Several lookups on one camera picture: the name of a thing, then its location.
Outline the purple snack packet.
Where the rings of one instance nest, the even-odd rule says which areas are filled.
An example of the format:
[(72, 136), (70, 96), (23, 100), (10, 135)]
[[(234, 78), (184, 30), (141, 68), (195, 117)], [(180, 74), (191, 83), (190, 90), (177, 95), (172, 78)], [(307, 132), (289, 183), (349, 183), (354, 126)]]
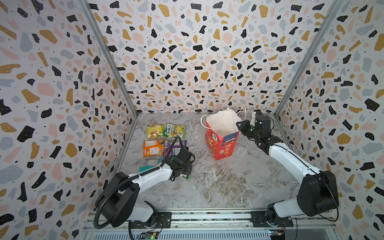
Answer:
[(180, 149), (182, 148), (180, 146), (180, 142), (177, 141), (175, 144), (174, 144), (174, 147), (173, 149), (171, 150), (171, 145), (172, 145), (173, 141), (171, 140), (165, 140), (165, 143), (164, 143), (164, 152), (163, 152), (163, 157), (165, 158), (167, 156), (168, 153), (169, 154), (169, 158), (172, 158), (173, 156), (176, 156), (179, 152), (180, 152)]

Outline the red paper bag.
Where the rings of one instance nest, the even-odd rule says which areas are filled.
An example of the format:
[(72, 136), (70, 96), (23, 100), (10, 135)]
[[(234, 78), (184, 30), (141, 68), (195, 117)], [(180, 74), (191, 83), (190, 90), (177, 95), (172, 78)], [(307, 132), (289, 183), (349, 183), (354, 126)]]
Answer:
[(227, 108), (201, 117), (201, 125), (206, 129), (206, 142), (215, 160), (232, 156), (240, 133), (236, 123), (244, 121), (246, 117), (245, 106), (237, 112)]

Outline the orange snack packet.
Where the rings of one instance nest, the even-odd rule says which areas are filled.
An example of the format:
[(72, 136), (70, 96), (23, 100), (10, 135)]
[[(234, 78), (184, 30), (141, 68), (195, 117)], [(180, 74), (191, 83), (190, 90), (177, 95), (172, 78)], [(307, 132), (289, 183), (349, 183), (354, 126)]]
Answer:
[(145, 140), (143, 143), (143, 157), (162, 156), (164, 148), (165, 139)]

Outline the teal snack packet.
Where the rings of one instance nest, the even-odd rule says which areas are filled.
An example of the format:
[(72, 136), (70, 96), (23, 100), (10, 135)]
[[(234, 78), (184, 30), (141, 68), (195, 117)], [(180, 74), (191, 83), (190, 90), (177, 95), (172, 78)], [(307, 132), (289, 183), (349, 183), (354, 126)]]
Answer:
[(141, 172), (145, 172), (155, 166), (157, 166), (158, 164), (160, 164), (162, 162), (163, 159), (146, 159), (146, 160), (143, 160), (141, 165), (140, 165), (140, 168), (139, 168), (139, 173)]

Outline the yellow green snack packet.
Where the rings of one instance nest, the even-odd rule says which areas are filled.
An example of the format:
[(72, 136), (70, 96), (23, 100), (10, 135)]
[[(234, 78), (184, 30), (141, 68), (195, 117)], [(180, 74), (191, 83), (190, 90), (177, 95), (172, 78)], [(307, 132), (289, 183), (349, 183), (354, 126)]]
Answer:
[(164, 136), (163, 124), (149, 124), (147, 125), (147, 139), (157, 139)]

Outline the green white snack packet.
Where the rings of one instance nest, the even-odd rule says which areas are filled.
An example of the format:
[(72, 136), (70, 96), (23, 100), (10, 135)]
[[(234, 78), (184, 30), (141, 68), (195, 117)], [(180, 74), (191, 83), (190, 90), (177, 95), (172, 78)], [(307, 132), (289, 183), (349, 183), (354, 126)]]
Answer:
[(189, 180), (191, 174), (180, 174), (181, 177), (184, 177), (185, 179)]

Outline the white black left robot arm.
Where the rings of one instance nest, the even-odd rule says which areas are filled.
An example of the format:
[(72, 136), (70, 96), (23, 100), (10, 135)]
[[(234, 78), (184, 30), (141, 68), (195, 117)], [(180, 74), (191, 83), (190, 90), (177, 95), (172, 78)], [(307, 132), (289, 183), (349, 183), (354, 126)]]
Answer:
[(148, 201), (145, 205), (137, 204), (138, 196), (161, 182), (191, 174), (195, 159), (188, 148), (181, 148), (178, 155), (146, 171), (132, 175), (117, 173), (96, 200), (94, 227), (102, 229), (111, 225), (116, 228), (125, 221), (141, 222), (147, 228), (155, 226), (159, 211)]

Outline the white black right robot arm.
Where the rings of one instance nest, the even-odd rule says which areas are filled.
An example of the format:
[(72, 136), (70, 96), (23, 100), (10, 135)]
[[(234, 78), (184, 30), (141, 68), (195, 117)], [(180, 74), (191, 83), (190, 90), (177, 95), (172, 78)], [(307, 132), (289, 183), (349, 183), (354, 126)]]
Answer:
[(300, 183), (295, 198), (269, 204), (266, 223), (278, 226), (288, 217), (321, 216), (339, 209), (336, 176), (330, 171), (321, 171), (294, 153), (279, 137), (272, 134), (273, 120), (254, 112), (252, 120), (236, 123), (238, 130), (253, 141), (268, 156), (282, 164)]

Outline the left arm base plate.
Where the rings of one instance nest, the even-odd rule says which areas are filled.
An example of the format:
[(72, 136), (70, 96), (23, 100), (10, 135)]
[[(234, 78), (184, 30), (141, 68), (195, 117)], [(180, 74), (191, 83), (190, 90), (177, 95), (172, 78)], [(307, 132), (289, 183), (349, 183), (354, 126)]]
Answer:
[(171, 227), (172, 212), (157, 212), (146, 222), (129, 221), (132, 229), (169, 229)]

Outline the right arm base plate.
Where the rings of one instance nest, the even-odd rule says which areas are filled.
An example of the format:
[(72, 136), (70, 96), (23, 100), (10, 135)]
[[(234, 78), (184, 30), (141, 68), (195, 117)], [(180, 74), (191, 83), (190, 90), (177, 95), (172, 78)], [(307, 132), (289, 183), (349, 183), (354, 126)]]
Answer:
[(254, 228), (283, 228), (293, 227), (294, 223), (289, 217), (278, 217), (273, 211), (252, 211), (251, 222)]

